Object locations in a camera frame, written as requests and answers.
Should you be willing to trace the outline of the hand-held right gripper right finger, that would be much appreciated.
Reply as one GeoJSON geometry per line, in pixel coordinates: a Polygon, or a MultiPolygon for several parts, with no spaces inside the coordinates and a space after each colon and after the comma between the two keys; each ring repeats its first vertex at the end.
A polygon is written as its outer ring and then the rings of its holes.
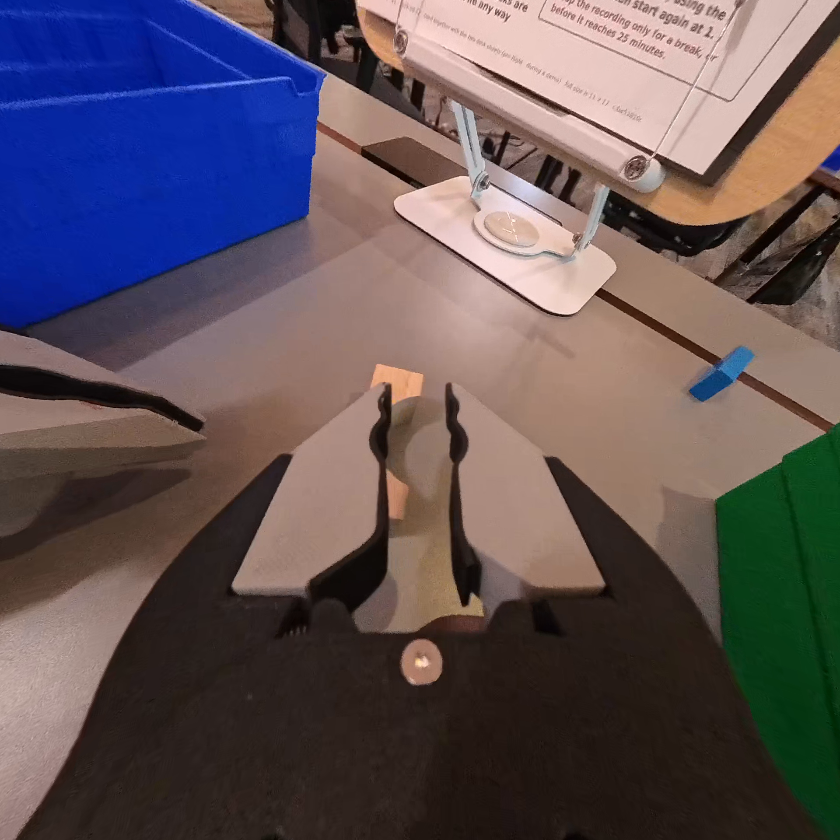
{"type": "Polygon", "coordinates": [[[542,450],[456,383],[445,387],[449,533],[458,598],[589,597],[606,583],[542,450]]]}

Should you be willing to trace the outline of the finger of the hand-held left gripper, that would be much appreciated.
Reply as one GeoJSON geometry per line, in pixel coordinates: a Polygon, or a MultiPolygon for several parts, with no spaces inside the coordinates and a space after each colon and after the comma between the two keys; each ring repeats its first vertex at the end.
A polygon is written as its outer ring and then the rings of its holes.
{"type": "Polygon", "coordinates": [[[43,401],[144,410],[194,433],[202,432],[205,425],[200,414],[160,393],[16,330],[1,331],[1,393],[43,401]]]}
{"type": "Polygon", "coordinates": [[[14,536],[76,478],[178,460],[205,417],[131,382],[3,382],[1,533],[14,536]]]}

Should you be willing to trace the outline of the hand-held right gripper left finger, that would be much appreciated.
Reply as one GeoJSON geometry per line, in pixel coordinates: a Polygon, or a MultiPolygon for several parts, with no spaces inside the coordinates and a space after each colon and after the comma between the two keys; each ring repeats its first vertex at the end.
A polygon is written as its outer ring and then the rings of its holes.
{"type": "Polygon", "coordinates": [[[387,572],[392,387],[383,383],[300,444],[236,573],[232,592],[326,600],[355,612],[387,572]]]}

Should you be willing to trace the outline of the wooden arch block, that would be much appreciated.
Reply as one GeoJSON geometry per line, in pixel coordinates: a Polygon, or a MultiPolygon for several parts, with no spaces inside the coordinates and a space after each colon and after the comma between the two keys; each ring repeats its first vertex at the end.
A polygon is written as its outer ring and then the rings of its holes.
{"type": "MultiPolygon", "coordinates": [[[[392,420],[388,433],[388,460],[390,465],[401,446],[401,435],[413,420],[417,401],[424,388],[422,373],[399,369],[393,366],[378,364],[374,368],[370,388],[388,384],[392,393],[392,420]]],[[[389,519],[400,522],[405,517],[406,502],[409,487],[395,476],[390,466],[386,467],[386,490],[388,500],[389,519]]]]}

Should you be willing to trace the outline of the blue plastic bin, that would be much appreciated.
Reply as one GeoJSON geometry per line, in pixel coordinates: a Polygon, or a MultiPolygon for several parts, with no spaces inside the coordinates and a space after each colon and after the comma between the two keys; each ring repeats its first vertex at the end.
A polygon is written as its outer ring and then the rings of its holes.
{"type": "Polygon", "coordinates": [[[1,315],[308,215],[325,73],[196,2],[1,3],[1,315]]]}

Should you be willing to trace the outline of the green plastic bin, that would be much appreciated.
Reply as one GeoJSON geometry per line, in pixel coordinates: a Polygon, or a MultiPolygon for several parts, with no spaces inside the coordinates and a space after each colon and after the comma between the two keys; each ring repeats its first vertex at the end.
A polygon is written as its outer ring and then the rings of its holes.
{"type": "Polygon", "coordinates": [[[723,646],[760,736],[839,837],[839,426],[716,501],[723,646]]]}

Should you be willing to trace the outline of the white document stand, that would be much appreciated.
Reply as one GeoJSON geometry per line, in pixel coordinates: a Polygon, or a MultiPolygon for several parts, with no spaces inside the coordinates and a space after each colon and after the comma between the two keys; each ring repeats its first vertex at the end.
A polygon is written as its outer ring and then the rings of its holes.
{"type": "Polygon", "coordinates": [[[475,109],[512,124],[530,140],[576,153],[603,179],[641,193],[662,186],[663,165],[581,119],[538,104],[416,29],[395,25],[395,52],[415,76],[448,95],[467,174],[397,197],[397,215],[542,312],[574,315],[616,272],[614,259],[593,245],[610,188],[597,186],[583,230],[572,233],[492,185],[475,109]]]}

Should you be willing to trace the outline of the blue rectangular block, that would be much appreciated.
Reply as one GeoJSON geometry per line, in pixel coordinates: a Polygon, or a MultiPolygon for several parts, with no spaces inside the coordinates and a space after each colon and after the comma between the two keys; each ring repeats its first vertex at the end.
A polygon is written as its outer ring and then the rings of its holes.
{"type": "Polygon", "coordinates": [[[751,349],[739,346],[704,372],[688,389],[688,394],[700,403],[709,401],[733,385],[754,358],[751,349]]]}

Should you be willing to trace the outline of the wooden backing board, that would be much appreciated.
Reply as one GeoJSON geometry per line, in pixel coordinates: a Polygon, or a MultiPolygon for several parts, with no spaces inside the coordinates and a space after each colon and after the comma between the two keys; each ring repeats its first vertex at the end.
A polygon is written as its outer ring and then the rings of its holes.
{"type": "Polygon", "coordinates": [[[768,120],[740,154],[734,154],[734,142],[721,153],[717,161],[727,166],[714,182],[661,162],[661,183],[644,192],[643,185],[654,175],[652,164],[647,175],[628,181],[623,164],[596,158],[626,153],[645,161],[638,148],[444,49],[417,46],[406,59],[405,48],[396,48],[395,42],[407,30],[359,2],[356,7],[362,34],[384,63],[515,129],[561,162],[673,223],[720,224],[757,213],[819,172],[817,158],[838,139],[838,111],[829,108],[839,92],[839,40],[834,38],[778,108],[770,112],[769,106],[759,106],[758,113],[767,114],[768,120]]]}

